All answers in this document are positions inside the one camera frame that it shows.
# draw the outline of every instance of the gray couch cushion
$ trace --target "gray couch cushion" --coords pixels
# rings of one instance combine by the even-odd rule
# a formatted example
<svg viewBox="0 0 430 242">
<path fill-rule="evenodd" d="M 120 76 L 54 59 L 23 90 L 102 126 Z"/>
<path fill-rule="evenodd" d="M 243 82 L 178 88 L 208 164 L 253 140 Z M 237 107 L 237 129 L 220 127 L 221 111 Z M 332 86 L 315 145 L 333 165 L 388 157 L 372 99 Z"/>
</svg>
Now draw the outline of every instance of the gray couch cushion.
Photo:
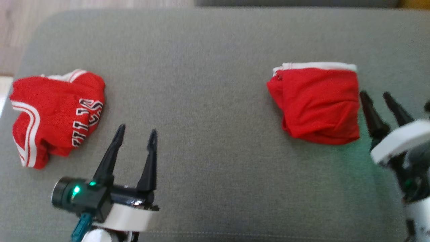
<svg viewBox="0 0 430 242">
<path fill-rule="evenodd" d="M 62 176 L 91 177 L 127 124 L 116 182 L 134 185 L 152 128 L 159 132 L 161 223 L 141 241 L 399 241 L 401 195 L 362 138 L 326 146 L 290 138 L 265 82 L 285 61 L 359 67 L 381 116 L 390 91 L 415 117 L 430 86 L 427 12 L 347 9 L 77 11 L 44 22 L 17 78 L 84 68 L 106 82 L 96 132 L 41 171 L 21 167 L 0 119 L 0 240 L 67 241 L 77 222 L 54 209 Z"/>
<path fill-rule="evenodd" d="M 394 8 L 399 0 L 194 0 L 196 6 L 314 6 Z"/>
</svg>

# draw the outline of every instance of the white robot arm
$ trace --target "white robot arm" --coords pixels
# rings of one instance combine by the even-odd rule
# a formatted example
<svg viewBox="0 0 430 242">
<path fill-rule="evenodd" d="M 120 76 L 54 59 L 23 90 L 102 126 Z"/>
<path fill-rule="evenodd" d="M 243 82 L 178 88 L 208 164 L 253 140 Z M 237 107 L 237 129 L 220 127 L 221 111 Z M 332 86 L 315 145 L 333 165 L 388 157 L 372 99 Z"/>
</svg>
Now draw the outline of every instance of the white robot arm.
<svg viewBox="0 0 430 242">
<path fill-rule="evenodd" d="M 150 230 L 158 224 L 158 214 L 134 204 L 114 203 L 106 221 L 93 222 L 82 242 L 137 242 L 139 232 Z"/>
<path fill-rule="evenodd" d="M 373 138 L 370 155 L 375 164 L 391 169 L 402 190 L 408 238 L 406 242 L 430 242 L 430 121 L 416 120 L 384 93 L 399 128 L 390 133 L 366 92 L 360 93 L 367 128 Z"/>
</svg>

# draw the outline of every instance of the green led light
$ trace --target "green led light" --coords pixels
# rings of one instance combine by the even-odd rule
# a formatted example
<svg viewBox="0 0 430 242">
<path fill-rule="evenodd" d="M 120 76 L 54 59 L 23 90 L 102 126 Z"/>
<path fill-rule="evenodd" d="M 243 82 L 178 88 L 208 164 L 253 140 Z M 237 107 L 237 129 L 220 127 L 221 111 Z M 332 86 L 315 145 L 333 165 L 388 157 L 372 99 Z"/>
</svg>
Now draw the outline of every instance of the green led light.
<svg viewBox="0 0 430 242">
<path fill-rule="evenodd" d="M 73 193 L 78 193 L 80 191 L 80 187 L 79 186 L 76 186 L 74 189 L 73 189 Z"/>
</svg>

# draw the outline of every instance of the white stripe trim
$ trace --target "white stripe trim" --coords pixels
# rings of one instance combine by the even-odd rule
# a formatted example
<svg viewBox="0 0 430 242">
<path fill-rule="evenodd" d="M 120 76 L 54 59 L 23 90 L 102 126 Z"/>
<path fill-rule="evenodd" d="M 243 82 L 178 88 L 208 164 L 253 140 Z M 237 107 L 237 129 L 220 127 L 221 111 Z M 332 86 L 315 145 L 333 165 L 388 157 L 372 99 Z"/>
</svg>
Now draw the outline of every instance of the white stripe trim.
<svg viewBox="0 0 430 242">
<path fill-rule="evenodd" d="M 36 133 L 40 124 L 39 112 L 31 105 L 24 102 L 12 101 L 12 107 L 15 110 L 25 112 L 30 117 L 30 122 L 27 126 L 25 133 L 25 146 L 24 151 L 26 155 L 23 155 L 24 161 L 28 167 L 34 167 L 36 164 L 37 147 L 36 147 Z"/>
<path fill-rule="evenodd" d="M 357 72 L 355 64 L 347 64 L 342 62 L 285 62 L 282 66 L 273 68 L 273 76 L 276 76 L 278 70 L 292 70 L 304 68 L 319 68 L 324 70 L 349 70 Z"/>
<path fill-rule="evenodd" d="M 76 78 L 78 78 L 80 75 L 84 73 L 86 73 L 85 70 L 76 69 L 65 75 L 50 75 L 50 76 L 47 76 L 47 78 L 57 80 L 57 81 L 73 82 Z"/>
<path fill-rule="evenodd" d="M 70 76 L 69 82 L 72 83 L 76 78 L 78 78 L 80 75 L 85 74 L 85 70 L 76 69 L 73 71 L 74 73 Z"/>
<path fill-rule="evenodd" d="M 16 140 L 15 140 L 15 137 L 13 137 L 13 141 L 15 142 L 15 144 L 16 144 L 16 148 L 18 148 L 18 152 L 19 152 L 19 154 L 20 154 L 20 159 L 21 159 L 21 163 L 22 163 L 22 166 L 26 166 L 27 165 L 27 161 L 25 161 L 24 159 L 23 159 L 23 157 L 26 157 L 27 156 L 27 154 L 26 154 L 26 152 L 25 152 L 25 150 L 18 144 L 18 142 L 16 142 Z"/>
</svg>

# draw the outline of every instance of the cloth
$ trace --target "cloth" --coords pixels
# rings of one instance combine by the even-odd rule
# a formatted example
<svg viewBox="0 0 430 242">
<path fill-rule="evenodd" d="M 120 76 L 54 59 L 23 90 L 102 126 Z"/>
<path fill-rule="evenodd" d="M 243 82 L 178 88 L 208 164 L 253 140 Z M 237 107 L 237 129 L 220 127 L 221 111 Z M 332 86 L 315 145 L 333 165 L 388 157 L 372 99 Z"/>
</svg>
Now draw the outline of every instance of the cloth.
<svg viewBox="0 0 430 242">
<path fill-rule="evenodd" d="M 49 155 L 68 156 L 97 128 L 104 81 L 85 70 L 32 76 L 13 83 L 13 109 L 21 111 L 12 134 L 22 166 L 42 169 Z"/>
<path fill-rule="evenodd" d="M 283 63 L 267 88 L 294 138 L 341 145 L 359 139 L 357 67 L 340 62 Z"/>
</svg>

